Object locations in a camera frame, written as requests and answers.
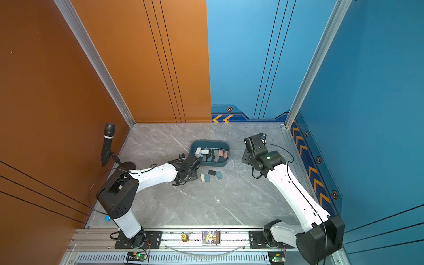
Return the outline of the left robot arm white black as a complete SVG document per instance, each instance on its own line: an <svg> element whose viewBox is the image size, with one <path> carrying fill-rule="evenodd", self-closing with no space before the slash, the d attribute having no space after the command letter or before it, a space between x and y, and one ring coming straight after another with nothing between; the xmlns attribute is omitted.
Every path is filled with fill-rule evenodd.
<svg viewBox="0 0 424 265"><path fill-rule="evenodd" d="M162 183L184 185L196 176L200 165L198 159L182 159L137 170L134 163L126 162L106 180L96 198L127 239L144 237L144 230L132 211L136 195Z"/></svg>

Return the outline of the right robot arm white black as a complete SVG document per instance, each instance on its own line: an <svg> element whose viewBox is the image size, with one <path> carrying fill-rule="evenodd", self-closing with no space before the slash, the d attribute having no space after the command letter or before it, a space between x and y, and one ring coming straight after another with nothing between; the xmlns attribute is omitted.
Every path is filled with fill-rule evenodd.
<svg viewBox="0 0 424 265"><path fill-rule="evenodd" d="M277 152L245 150L242 162L260 171L280 193L296 214L300 226L281 220L264 226L265 244L271 248L296 247L310 265L316 265L342 247L345 224L340 216L331 216L299 183L284 158Z"/></svg>

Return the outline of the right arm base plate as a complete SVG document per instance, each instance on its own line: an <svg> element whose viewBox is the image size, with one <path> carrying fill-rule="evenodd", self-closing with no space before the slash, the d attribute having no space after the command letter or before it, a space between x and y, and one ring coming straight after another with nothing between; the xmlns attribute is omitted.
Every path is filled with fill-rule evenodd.
<svg viewBox="0 0 424 265"><path fill-rule="evenodd" d="M249 242L252 249L259 248L287 248L293 249L294 247L288 244L276 242L271 233L268 231L249 231Z"/></svg>

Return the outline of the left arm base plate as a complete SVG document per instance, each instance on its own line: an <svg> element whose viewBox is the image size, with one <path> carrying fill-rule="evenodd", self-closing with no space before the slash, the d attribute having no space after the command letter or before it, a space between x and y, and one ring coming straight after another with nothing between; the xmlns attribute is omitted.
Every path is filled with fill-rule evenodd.
<svg viewBox="0 0 424 265"><path fill-rule="evenodd" d="M159 249L162 239L161 231L140 231L133 238L127 238L123 232L119 232L118 237L112 235L115 240L115 249Z"/></svg>

